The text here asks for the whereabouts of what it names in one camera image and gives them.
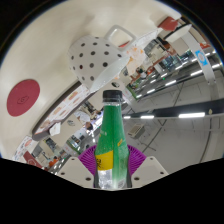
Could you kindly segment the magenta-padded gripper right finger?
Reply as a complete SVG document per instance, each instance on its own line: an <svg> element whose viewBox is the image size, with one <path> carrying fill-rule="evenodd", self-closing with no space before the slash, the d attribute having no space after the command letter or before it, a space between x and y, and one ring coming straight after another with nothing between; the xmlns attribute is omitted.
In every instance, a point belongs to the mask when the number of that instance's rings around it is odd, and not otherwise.
<svg viewBox="0 0 224 224"><path fill-rule="evenodd" d="M140 150L129 145L127 187L140 188L168 175L154 156L146 157Z"/></svg>

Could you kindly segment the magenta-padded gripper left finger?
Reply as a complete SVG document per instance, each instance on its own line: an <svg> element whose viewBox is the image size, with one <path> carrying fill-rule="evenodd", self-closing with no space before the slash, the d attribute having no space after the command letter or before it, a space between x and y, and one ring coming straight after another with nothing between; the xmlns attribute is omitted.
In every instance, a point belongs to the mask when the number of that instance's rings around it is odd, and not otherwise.
<svg viewBox="0 0 224 224"><path fill-rule="evenodd" d="M91 146L78 157L70 157L58 172L58 176L84 188L94 188L97 171L95 152Z"/></svg>

